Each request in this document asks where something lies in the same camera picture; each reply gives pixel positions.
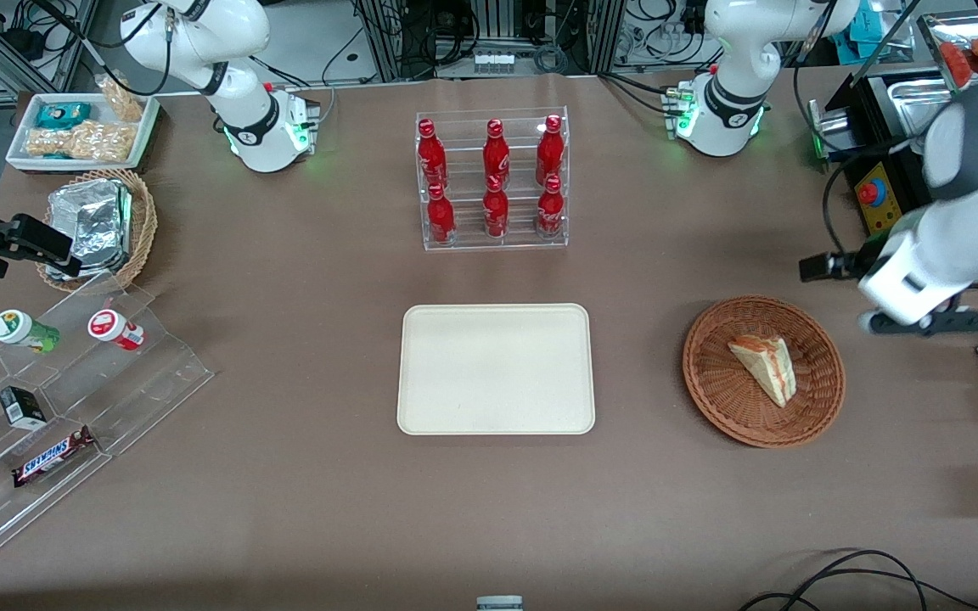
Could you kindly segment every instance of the acrylic bottle rack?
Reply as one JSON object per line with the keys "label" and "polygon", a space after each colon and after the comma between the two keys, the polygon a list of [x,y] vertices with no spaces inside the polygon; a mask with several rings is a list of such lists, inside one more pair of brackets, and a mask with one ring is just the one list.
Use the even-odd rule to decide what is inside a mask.
{"label": "acrylic bottle rack", "polygon": [[[37,321],[62,333],[43,355],[0,345],[0,390],[32,392],[47,424],[36,430],[8,424],[0,403],[0,547],[213,378],[194,352],[167,332],[148,308],[152,295],[96,276]],[[127,351],[89,336],[97,310],[111,308],[141,326],[146,340]],[[14,487],[12,469],[88,426],[96,444],[40,479]]]}
{"label": "acrylic bottle rack", "polygon": [[[560,161],[560,194],[564,197],[564,211],[560,231],[549,239],[543,239],[535,231],[538,216],[538,199],[542,187],[535,181],[538,143],[546,131],[546,117],[560,115],[560,136],[564,139],[564,158]],[[431,119],[436,124],[436,134],[443,143],[447,155],[446,195],[455,209],[455,233],[453,244],[438,244],[432,239],[428,221],[428,184],[420,170],[418,158],[418,123],[414,123],[414,169],[418,175],[420,215],[422,216],[422,240],[424,250],[494,250],[501,248],[554,248],[568,244],[568,210],[570,209],[570,123],[567,107],[533,109],[475,109],[459,112],[420,112],[418,121]],[[509,199],[508,232],[501,238],[486,233],[485,213],[481,198],[486,192],[482,148],[486,143],[486,123],[499,119],[504,124],[504,139],[511,155],[509,182],[504,192]]]}

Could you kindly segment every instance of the wicker basket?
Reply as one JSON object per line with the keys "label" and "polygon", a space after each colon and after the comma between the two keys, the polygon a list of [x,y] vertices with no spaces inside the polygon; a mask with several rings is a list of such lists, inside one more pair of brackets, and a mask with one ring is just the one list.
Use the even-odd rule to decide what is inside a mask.
{"label": "wicker basket", "polygon": [[[798,391],[777,406],[727,343],[745,334],[784,338]],[[835,421],[845,371],[835,345],[808,314],[778,299],[748,294],[718,302],[696,318],[683,353],[686,386],[696,406],[723,433],[760,448],[815,440]]]}
{"label": "wicker basket", "polygon": [[[93,181],[96,178],[119,178],[128,189],[131,189],[131,260],[116,272],[115,278],[120,282],[120,286],[126,286],[135,279],[146,266],[149,258],[150,248],[153,246],[153,236],[156,233],[156,208],[153,205],[153,197],[146,188],[146,182],[139,178],[137,174],[129,170],[94,170],[86,171],[80,177],[74,178],[70,184],[77,182]],[[44,223],[51,222],[51,209],[43,214]],[[58,290],[65,290],[66,293],[73,293],[78,287],[84,285],[89,278],[78,278],[75,281],[64,283],[55,282],[48,277],[43,270],[43,263],[37,263],[36,270],[43,278],[43,282],[54,286]]]}

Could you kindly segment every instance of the snickers bar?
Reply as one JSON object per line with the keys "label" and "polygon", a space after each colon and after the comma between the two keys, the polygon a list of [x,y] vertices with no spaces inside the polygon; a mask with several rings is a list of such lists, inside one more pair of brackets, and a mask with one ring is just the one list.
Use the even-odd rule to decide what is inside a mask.
{"label": "snickers bar", "polygon": [[75,430],[74,433],[70,434],[70,437],[44,450],[42,455],[35,457],[35,459],[26,462],[24,467],[13,469],[14,488],[30,484],[32,480],[51,471],[52,468],[57,468],[75,452],[89,446],[94,441],[96,440],[92,434],[89,434],[88,426],[82,426],[81,430]]}

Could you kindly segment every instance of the white tray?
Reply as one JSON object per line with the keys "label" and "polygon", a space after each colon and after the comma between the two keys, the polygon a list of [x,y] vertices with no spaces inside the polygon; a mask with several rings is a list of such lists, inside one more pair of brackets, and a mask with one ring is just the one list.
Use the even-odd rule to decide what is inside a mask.
{"label": "white tray", "polygon": [[587,310],[413,306],[397,421],[407,434],[585,434],[594,426]]}
{"label": "white tray", "polygon": [[137,167],[146,152],[146,143],[156,123],[156,115],[160,111],[160,102],[156,98],[146,99],[143,107],[143,119],[138,122],[138,136],[131,147],[131,154],[123,163],[109,163],[92,159],[54,159],[44,156],[32,156],[25,152],[28,131],[36,126],[36,115],[44,104],[64,104],[65,102],[88,102],[92,105],[89,119],[101,123],[119,123],[111,105],[104,99],[103,93],[38,93],[28,102],[25,114],[17,123],[10,150],[7,151],[7,163],[24,171],[90,171],[90,170],[131,170]]}

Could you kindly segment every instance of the brown table surface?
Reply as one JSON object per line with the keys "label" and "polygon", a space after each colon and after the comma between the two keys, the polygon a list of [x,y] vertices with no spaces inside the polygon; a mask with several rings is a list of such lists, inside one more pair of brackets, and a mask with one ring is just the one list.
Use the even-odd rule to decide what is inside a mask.
{"label": "brown table surface", "polygon": [[[804,96],[844,74],[804,70]],[[532,611],[737,608],[849,547],[978,603],[978,335],[869,337],[854,283],[799,282],[796,262],[830,244],[789,77],[730,159],[667,142],[655,112],[595,78],[342,90],[321,151],[274,175],[229,154],[205,100],[162,100],[144,175],[160,227],[138,283],[218,374],[0,550],[0,608],[442,611],[511,592]],[[571,245],[425,254],[415,113],[558,104]],[[0,216],[42,211],[63,182],[7,169]],[[837,198],[835,215],[858,244],[852,206]],[[684,388],[692,320],[748,293],[807,310],[845,361],[842,413],[810,445],[738,444]],[[0,281],[0,310],[61,297],[31,263]],[[589,434],[400,432],[410,306],[562,301],[590,312]],[[838,577],[811,598],[916,608],[891,582]]]}

